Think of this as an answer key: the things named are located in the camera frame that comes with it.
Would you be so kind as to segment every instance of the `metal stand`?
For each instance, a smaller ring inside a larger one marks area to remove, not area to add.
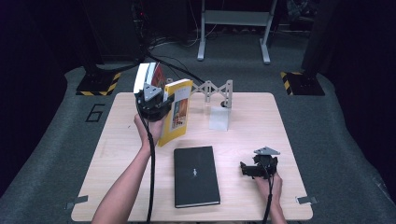
[[[205,102],[210,103],[210,96],[215,94],[216,92],[220,93],[224,96],[224,101],[221,103],[221,106],[231,108],[233,102],[233,81],[227,80],[227,82],[221,87],[216,87],[211,81],[206,81],[201,86],[193,84],[195,88],[191,94],[196,92],[201,92],[205,95]]]
[[[262,59],[264,64],[270,63],[267,41],[274,17],[277,0],[273,0],[269,12],[247,12],[247,11],[221,11],[205,10],[205,0],[202,0],[201,12],[201,42],[198,49],[198,61],[204,60],[205,55],[205,24],[233,24],[233,25],[253,25],[265,26],[263,38],[260,39],[262,48]]]

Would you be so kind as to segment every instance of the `metal bracket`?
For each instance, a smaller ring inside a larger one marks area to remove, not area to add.
[[[254,153],[258,155],[280,155],[280,152],[270,148],[270,147],[263,147],[257,150],[254,150]]]
[[[73,202],[66,203],[64,210],[72,209],[76,203],[85,203],[87,201],[88,201],[88,195],[78,197]]]
[[[195,84],[192,85],[194,90],[191,94],[196,92],[201,92],[205,95],[205,102],[210,103],[210,96],[215,94],[216,92],[220,93],[224,96],[224,101],[221,103],[221,106],[231,108],[233,102],[233,81],[227,80],[227,82],[221,87],[215,86],[211,81],[206,81],[201,86],[197,86]]]
[[[296,197],[296,202],[299,204],[303,204],[303,203],[309,203],[309,204],[313,204],[313,203],[318,203],[317,198],[315,197]]]
[[[151,86],[145,82],[143,92],[145,93],[145,101],[149,101],[154,98],[156,95],[160,94],[162,91],[161,88]]]

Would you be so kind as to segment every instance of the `book cover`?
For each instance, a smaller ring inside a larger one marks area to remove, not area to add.
[[[220,204],[212,147],[177,148],[174,162],[176,208]]]
[[[175,101],[164,121],[163,133],[158,141],[158,146],[162,147],[186,133],[191,88],[192,80],[186,78],[165,85],[163,100],[165,101],[168,96],[174,94]]]
[[[163,67],[160,63],[150,63],[146,83],[150,84],[151,86],[164,89],[166,84],[166,78],[163,73]]]

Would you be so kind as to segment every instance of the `hand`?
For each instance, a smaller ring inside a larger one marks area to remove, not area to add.
[[[165,118],[166,116],[160,120],[148,123],[148,130],[152,135],[154,145],[157,145],[158,139],[160,139],[161,133],[163,131],[163,121],[165,120]],[[137,130],[139,131],[139,136],[140,136],[140,140],[142,141],[142,146],[149,147],[148,133],[142,122],[142,119],[139,117],[138,114],[134,116],[134,124],[136,125]]]

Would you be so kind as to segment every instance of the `gray carpet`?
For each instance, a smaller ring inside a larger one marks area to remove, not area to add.
[[[332,83],[318,75],[325,96],[286,94],[280,72],[301,71],[307,37],[276,33],[269,48],[270,65],[262,62],[259,38],[226,35],[208,40],[203,62],[196,60],[198,43],[192,47],[161,45],[152,54],[176,58],[215,85],[232,79],[234,91],[263,91],[275,96],[306,191],[319,200],[312,205],[314,216],[306,223],[396,223],[396,207],[384,192],[380,175],[349,135]],[[176,60],[161,59],[182,66]],[[123,65],[107,64],[104,68]],[[84,70],[65,74],[68,90],[64,101],[33,155],[0,199],[0,223],[73,222],[72,210],[64,207],[78,196],[115,95],[132,91],[136,71],[137,67],[122,72],[109,96],[75,95]],[[177,78],[168,68],[165,72]],[[95,104],[104,104],[96,107],[103,111],[102,117],[98,122],[85,122]]]

